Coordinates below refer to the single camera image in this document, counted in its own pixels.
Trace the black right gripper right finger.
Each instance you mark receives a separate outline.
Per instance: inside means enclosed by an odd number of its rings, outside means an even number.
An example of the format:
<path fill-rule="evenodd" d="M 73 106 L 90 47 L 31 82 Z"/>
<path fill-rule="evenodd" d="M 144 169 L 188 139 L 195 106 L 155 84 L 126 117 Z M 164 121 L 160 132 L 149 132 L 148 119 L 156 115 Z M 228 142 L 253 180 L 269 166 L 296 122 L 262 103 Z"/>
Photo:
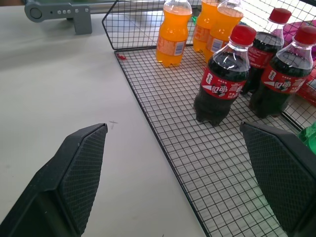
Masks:
<path fill-rule="evenodd" d="M 257 183 L 289 237 L 316 235 L 316 156 L 295 134 L 242 122 Z"/>

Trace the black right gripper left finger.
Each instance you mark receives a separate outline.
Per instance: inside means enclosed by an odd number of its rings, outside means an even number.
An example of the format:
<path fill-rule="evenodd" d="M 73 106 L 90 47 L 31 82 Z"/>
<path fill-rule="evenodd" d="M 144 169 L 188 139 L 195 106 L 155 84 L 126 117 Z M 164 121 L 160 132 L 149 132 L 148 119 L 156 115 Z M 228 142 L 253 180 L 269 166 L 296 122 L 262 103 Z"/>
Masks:
<path fill-rule="evenodd" d="M 68 135 L 0 225 L 2 237 L 80 237 L 99 187 L 108 127 Z"/>

